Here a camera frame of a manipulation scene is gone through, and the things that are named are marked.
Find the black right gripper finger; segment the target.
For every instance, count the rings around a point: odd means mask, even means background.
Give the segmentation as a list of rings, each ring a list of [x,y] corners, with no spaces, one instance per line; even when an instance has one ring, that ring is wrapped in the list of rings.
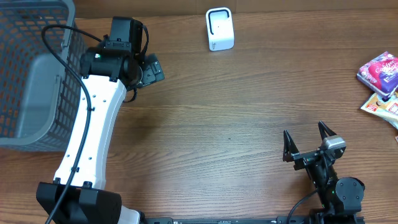
[[[284,130],[284,150],[282,160],[284,162],[293,162],[299,154],[299,150],[297,149],[291,135],[287,130]]]
[[[323,121],[318,122],[318,128],[322,140],[324,140],[327,137],[336,135],[336,133],[332,131]]]

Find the yellow orange snack bag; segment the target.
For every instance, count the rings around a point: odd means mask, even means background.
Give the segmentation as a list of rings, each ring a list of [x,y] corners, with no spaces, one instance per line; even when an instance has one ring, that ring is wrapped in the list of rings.
[[[397,129],[397,92],[386,101],[377,93],[373,93],[369,99],[361,106],[365,112],[378,116]]]

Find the red purple snack packet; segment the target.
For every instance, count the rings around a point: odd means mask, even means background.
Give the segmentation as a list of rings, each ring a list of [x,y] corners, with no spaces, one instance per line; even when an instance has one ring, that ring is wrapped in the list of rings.
[[[388,100],[397,90],[397,57],[389,52],[380,54],[360,67],[356,78]]]

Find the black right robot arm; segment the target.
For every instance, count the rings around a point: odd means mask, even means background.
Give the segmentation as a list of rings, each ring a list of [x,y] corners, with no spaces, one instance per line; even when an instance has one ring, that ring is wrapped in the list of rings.
[[[279,223],[365,224],[357,216],[362,210],[365,185],[355,177],[339,178],[333,168],[342,157],[346,141],[323,121],[318,122],[321,145],[312,152],[300,153],[287,130],[284,131],[283,161],[293,162],[295,170],[306,170],[315,190],[304,196]],[[305,217],[294,215],[299,205],[317,194],[322,208],[311,209]]]

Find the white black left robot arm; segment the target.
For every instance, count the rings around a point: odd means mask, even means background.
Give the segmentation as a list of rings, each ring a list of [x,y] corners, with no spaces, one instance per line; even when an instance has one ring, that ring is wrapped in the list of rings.
[[[114,17],[110,34],[80,57],[73,73],[80,102],[66,153],[51,183],[36,198],[55,223],[145,223],[119,194],[105,190],[106,160],[118,111],[126,93],[165,78],[157,57],[147,53],[149,31],[138,20]]]

